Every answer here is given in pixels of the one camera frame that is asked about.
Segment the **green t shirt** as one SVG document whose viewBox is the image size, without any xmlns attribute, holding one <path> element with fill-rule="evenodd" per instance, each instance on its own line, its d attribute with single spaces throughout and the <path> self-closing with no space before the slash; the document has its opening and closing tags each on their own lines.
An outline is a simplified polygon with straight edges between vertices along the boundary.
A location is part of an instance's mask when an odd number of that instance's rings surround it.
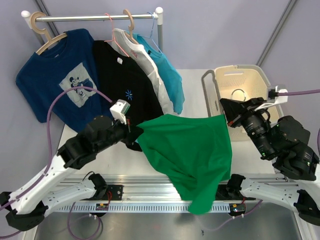
<svg viewBox="0 0 320 240">
<path fill-rule="evenodd" d="M 194 215 L 208 213 L 220 182 L 229 180 L 232 145 L 220 114 L 187 118 L 166 114 L 139 124 L 137 141 L 149 164 L 166 175 Z"/>
</svg>

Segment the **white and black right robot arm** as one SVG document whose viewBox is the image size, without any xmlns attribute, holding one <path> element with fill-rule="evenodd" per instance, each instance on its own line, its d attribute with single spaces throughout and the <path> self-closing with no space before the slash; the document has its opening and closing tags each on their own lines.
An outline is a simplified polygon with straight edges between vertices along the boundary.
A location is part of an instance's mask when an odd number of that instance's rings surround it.
<svg viewBox="0 0 320 240">
<path fill-rule="evenodd" d="M 231 128 L 243 127 L 261 159 L 272 161 L 276 170 L 298 184 L 297 189 L 286 190 L 232 174 L 226 185 L 227 195 L 232 199 L 255 198 L 271 202 L 318 226 L 320 158 L 308 145 L 311 133 L 291 115 L 283 116 L 275 125 L 271 125 L 268 109 L 276 102 L 262 97 L 247 101 L 221 98 L 220 105 L 227 125 Z"/>
</svg>

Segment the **grey plastic hanger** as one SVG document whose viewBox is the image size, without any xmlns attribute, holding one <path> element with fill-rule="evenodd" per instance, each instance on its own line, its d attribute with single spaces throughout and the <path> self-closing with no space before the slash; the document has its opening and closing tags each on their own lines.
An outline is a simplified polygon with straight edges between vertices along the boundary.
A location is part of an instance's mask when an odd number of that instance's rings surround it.
<svg viewBox="0 0 320 240">
<path fill-rule="evenodd" d="M 246 101 L 248 94 L 244 84 L 247 78 L 245 71 L 237 65 L 207 70 L 201 77 L 201 83 L 208 115 L 213 117 L 223 113 L 221 98 Z"/>
</svg>

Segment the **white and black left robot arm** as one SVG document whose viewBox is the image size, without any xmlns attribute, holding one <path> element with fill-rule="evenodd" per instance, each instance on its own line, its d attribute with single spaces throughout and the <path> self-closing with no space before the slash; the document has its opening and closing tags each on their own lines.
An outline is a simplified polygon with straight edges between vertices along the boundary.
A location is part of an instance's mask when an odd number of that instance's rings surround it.
<svg viewBox="0 0 320 240">
<path fill-rule="evenodd" d="M 18 231 L 28 231 L 39 225 L 56 210 L 81 200 L 101 200 L 107 195 L 107 183 L 94 173 L 88 179 L 71 187 L 54 191 L 62 180 L 94 161 L 97 154 L 122 142 L 131 145 L 143 129 L 112 121 L 107 116 L 97 116 L 76 136 L 68 139 L 52 158 L 47 173 L 39 172 L 43 179 L 24 196 L 19 197 L 35 178 L 14 192 L 2 192 L 0 205 L 8 210 L 8 225 Z"/>
</svg>

